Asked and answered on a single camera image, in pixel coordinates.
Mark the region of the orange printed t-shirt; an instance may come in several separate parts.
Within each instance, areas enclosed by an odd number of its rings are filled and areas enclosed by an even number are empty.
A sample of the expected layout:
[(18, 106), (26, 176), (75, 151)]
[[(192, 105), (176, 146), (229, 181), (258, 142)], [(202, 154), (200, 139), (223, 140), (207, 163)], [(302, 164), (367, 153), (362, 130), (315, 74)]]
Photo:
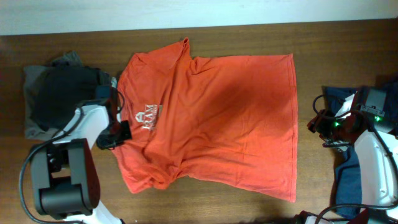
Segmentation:
[(296, 199), (298, 100), (287, 55), (192, 57), (188, 39), (132, 56), (118, 82), (130, 192), (181, 177)]

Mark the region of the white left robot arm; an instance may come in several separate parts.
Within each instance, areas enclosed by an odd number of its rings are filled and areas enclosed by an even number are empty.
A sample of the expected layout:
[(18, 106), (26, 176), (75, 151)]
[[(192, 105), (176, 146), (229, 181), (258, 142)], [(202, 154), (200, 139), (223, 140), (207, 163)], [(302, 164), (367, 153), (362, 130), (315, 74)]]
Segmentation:
[(34, 207), (54, 223), (122, 223), (100, 200), (101, 188), (91, 148), (113, 150), (132, 138), (119, 119), (122, 94), (111, 85), (96, 87), (95, 98), (81, 101), (70, 122), (54, 138), (33, 146), (19, 174), (29, 168)]

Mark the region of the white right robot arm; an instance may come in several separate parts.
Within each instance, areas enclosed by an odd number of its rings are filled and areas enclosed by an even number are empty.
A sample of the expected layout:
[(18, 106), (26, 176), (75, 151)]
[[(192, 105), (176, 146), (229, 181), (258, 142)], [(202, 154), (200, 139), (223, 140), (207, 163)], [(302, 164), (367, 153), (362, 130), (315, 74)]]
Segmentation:
[(302, 211), (295, 223), (397, 223), (397, 91), (326, 87), (328, 106), (307, 124), (324, 148), (344, 157), (335, 168), (335, 199), (318, 215)]

